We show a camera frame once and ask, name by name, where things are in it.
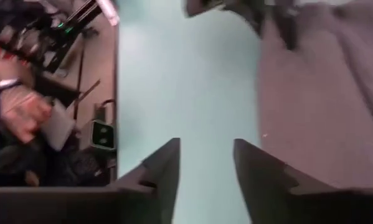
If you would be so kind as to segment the grey-brown towel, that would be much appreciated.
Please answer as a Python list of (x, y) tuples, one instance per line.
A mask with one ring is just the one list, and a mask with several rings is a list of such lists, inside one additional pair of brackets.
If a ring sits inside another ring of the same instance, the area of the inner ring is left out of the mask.
[(373, 0), (305, 4), (288, 50), (262, 30), (262, 148), (332, 187), (373, 188)]

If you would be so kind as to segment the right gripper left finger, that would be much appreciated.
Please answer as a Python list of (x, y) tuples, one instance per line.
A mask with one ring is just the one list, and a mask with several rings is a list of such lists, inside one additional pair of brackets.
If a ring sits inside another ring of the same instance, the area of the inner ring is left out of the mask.
[(171, 224), (181, 140), (104, 187), (0, 187), (0, 224)]

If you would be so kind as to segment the grey flat device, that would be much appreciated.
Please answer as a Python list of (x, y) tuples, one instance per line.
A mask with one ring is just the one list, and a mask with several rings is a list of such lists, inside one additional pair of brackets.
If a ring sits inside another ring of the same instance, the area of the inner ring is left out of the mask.
[(61, 151), (75, 128), (75, 120), (58, 99), (52, 100), (52, 103), (50, 118), (42, 124), (40, 130), (48, 145), (55, 151)]

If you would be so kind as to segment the person's wristband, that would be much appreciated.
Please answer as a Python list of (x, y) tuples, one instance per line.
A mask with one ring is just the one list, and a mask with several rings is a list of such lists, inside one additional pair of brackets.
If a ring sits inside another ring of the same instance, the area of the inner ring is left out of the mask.
[(15, 86), (22, 85), (22, 82), (19, 78), (5, 79), (0, 81), (0, 92), (8, 90)]

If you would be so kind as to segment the person's hand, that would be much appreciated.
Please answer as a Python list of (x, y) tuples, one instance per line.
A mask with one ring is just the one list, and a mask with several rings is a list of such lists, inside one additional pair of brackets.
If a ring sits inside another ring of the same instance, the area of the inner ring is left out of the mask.
[(35, 138), (42, 123), (50, 118), (51, 105), (33, 90), (30, 68), (12, 60), (0, 59), (0, 81), (19, 78), (22, 85), (0, 92), (0, 119), (23, 143)]

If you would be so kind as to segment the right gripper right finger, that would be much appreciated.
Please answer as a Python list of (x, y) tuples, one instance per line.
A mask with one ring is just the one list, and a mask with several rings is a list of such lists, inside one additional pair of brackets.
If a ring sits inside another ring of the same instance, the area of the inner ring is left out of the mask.
[(234, 141), (234, 163), (252, 224), (373, 224), (373, 189), (337, 189)]

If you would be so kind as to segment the silver aluminium bracket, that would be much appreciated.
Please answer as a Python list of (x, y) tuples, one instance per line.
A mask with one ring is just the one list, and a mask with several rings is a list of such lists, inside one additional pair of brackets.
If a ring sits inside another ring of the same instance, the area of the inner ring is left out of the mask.
[(111, 26), (117, 26), (120, 18), (118, 16), (118, 12), (112, 3), (111, 0), (96, 0), (102, 13), (105, 15), (106, 19), (110, 23)]

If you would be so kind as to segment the green table mat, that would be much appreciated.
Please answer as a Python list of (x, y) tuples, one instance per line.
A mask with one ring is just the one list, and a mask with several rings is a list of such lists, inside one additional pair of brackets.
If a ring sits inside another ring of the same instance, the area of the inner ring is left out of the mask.
[(229, 11), (188, 18), (183, 0), (118, 0), (119, 173), (181, 140), (173, 224), (250, 224), (234, 140), (259, 143), (259, 41)]

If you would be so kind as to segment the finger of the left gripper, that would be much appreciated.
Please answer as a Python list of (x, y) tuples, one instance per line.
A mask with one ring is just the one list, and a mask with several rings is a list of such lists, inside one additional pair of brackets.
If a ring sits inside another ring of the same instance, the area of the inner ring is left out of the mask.
[(298, 12), (292, 7), (273, 6), (272, 16), (280, 37), (288, 50), (294, 50), (297, 45), (296, 16)]
[(234, 12), (241, 16), (258, 36), (261, 36), (261, 29), (264, 20), (264, 14), (262, 12), (253, 11), (249, 8), (240, 8), (234, 10)]

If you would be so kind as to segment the grey power strip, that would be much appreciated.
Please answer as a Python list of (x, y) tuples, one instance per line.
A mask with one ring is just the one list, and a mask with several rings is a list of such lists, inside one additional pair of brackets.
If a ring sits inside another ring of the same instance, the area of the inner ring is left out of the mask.
[(114, 127), (100, 120), (93, 120), (91, 125), (91, 145), (103, 150), (115, 149)]

